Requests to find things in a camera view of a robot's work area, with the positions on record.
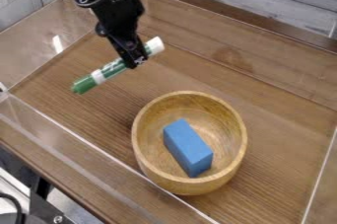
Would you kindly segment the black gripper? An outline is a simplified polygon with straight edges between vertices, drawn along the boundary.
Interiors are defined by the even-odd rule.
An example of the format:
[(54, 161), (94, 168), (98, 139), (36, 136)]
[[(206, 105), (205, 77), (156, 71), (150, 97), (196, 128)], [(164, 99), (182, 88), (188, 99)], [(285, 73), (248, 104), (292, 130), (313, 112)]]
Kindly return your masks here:
[(92, 10), (97, 18), (96, 32), (112, 37), (114, 49), (129, 69), (149, 58), (145, 45), (137, 37), (138, 19), (144, 14), (141, 0), (74, 0), (81, 8)]

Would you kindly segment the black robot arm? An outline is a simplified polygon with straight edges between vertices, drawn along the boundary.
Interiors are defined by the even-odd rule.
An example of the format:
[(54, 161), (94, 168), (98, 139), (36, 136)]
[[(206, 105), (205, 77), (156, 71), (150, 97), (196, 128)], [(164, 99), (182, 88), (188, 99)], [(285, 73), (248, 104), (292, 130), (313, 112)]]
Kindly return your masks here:
[(74, 0), (74, 3), (93, 12), (96, 33), (109, 40), (126, 67), (134, 69), (148, 59), (137, 34), (138, 20), (145, 12), (141, 0)]

